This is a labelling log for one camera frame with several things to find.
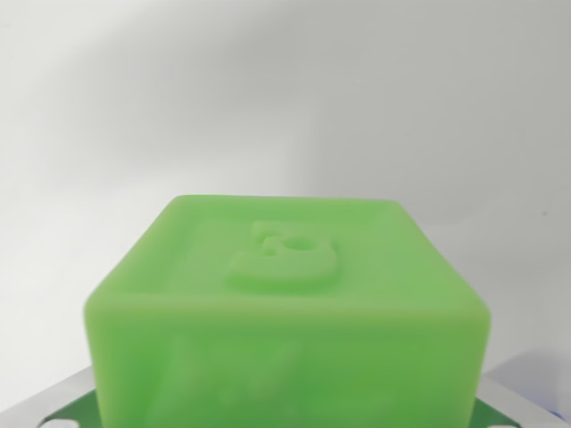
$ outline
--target green plastic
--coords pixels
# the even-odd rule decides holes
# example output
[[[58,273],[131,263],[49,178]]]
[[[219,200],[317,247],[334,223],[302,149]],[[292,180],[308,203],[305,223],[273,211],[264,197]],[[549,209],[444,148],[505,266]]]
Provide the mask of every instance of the green plastic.
[[[81,428],[102,428],[101,418],[97,412],[97,399],[95,392],[89,392],[68,406],[58,410],[46,418],[46,421],[54,419],[72,420],[79,423]],[[469,428],[490,428],[491,426],[504,426],[506,428],[520,428],[513,419],[503,415],[495,408],[487,405],[479,399],[474,405],[474,413]]]
[[[181,196],[86,307],[105,428],[468,427],[489,329],[396,202]]]

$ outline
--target metal plate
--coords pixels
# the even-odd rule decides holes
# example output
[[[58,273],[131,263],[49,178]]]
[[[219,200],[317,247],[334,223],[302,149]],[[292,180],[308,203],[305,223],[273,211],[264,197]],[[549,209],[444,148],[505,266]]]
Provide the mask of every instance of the metal plate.
[[[535,404],[483,378],[469,428],[569,428]],[[0,428],[102,428],[91,368],[0,414]]]

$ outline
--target hole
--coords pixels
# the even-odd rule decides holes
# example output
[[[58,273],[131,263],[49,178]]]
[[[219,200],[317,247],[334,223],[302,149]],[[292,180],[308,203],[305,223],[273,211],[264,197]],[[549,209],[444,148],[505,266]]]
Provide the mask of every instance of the hole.
[[[40,428],[79,428],[79,423],[72,419],[52,419],[42,424]]]
[[[310,238],[296,236],[295,238],[286,239],[284,246],[291,250],[309,251],[315,248],[315,243]]]

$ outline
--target translucent green material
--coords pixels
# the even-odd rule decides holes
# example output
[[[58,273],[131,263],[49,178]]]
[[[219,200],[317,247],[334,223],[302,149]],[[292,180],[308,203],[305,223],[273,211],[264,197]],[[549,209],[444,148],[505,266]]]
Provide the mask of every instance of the translucent green material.
[[[489,313],[396,202],[182,196],[86,307],[105,428],[468,427]]]

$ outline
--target cube side face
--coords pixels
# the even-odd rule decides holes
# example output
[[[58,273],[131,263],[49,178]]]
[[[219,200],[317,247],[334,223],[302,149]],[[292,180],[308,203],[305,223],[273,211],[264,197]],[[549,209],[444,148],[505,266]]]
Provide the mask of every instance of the cube side face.
[[[86,321],[106,428],[460,428],[489,314],[392,202],[187,197]]]

